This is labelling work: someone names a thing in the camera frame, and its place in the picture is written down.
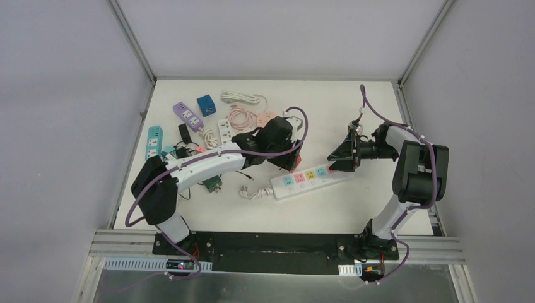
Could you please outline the white USB power strip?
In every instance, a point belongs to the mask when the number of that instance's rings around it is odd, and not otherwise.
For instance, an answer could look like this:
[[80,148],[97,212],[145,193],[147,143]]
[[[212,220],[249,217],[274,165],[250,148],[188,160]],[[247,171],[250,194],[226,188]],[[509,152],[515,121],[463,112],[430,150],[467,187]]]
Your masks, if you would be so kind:
[[220,119],[217,122],[217,126],[220,134],[221,144],[231,141],[233,132],[230,121],[227,118]]

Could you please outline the red plug adapter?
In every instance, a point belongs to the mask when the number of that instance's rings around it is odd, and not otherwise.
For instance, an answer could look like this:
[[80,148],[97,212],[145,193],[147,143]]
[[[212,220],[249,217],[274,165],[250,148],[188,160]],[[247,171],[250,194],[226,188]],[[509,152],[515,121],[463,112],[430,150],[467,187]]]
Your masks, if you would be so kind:
[[302,158],[301,158],[300,155],[298,155],[296,160],[295,160],[295,163],[294,163],[292,169],[290,170],[290,172],[294,172],[297,169],[297,167],[299,166],[301,161],[302,161]]

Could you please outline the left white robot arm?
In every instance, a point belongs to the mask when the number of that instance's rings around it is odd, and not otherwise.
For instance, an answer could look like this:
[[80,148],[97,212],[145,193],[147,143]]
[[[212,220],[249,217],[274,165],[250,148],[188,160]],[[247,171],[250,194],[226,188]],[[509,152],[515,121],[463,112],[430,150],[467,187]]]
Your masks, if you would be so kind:
[[178,195],[211,177],[236,172],[265,161],[291,171],[303,140],[293,138],[293,126],[276,116],[264,127],[238,133],[221,146],[197,155],[164,161],[150,157],[131,185],[133,207],[141,210],[141,219],[155,226],[168,239],[169,248],[185,255],[192,248],[191,230],[177,211]]

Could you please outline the white long power strip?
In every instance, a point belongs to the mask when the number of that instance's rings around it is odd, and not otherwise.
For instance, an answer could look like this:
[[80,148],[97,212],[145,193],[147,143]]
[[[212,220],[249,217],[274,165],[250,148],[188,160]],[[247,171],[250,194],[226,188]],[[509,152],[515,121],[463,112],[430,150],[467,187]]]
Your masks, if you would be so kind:
[[277,201],[309,193],[354,177],[352,172],[331,170],[328,165],[319,165],[298,172],[272,178],[270,185],[254,193],[248,192],[247,186],[241,186],[238,192],[242,198],[257,200],[272,196]]

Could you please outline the dark blue cube adapter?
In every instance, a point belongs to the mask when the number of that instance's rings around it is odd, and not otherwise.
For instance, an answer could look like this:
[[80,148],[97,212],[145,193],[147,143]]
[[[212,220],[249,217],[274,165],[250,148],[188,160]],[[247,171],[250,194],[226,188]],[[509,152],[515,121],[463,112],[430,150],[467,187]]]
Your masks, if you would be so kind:
[[216,113],[216,105],[210,95],[204,95],[196,99],[203,117],[208,117]]

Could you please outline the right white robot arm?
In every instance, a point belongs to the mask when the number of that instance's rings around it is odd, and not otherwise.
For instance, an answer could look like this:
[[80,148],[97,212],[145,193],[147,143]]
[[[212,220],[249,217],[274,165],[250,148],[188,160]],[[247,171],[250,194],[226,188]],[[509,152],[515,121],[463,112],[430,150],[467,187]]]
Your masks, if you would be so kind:
[[433,145],[405,125],[382,123],[370,139],[362,140],[357,122],[348,128],[344,141],[327,156],[330,169],[354,172],[362,160],[396,162],[393,196],[356,237],[359,253],[375,258],[395,245],[398,229],[418,210],[432,207],[445,194],[449,149]]

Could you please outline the pink round power strip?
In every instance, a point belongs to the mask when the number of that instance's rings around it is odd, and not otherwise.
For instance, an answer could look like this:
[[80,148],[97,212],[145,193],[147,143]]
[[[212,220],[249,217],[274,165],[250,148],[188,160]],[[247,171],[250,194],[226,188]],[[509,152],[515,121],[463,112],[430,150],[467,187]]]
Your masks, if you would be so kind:
[[271,110],[261,112],[256,117],[256,126],[263,128],[271,119],[275,118],[276,116],[277,113]]

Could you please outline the green patterned cube adapter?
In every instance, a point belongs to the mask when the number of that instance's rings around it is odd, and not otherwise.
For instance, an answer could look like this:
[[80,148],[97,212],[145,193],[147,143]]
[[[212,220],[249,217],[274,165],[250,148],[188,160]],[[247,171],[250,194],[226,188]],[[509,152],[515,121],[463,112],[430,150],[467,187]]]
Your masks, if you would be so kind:
[[219,191],[222,185],[223,185],[223,182],[221,180],[220,175],[216,175],[214,177],[211,177],[203,181],[203,186],[208,190],[209,193],[213,193],[214,191]]

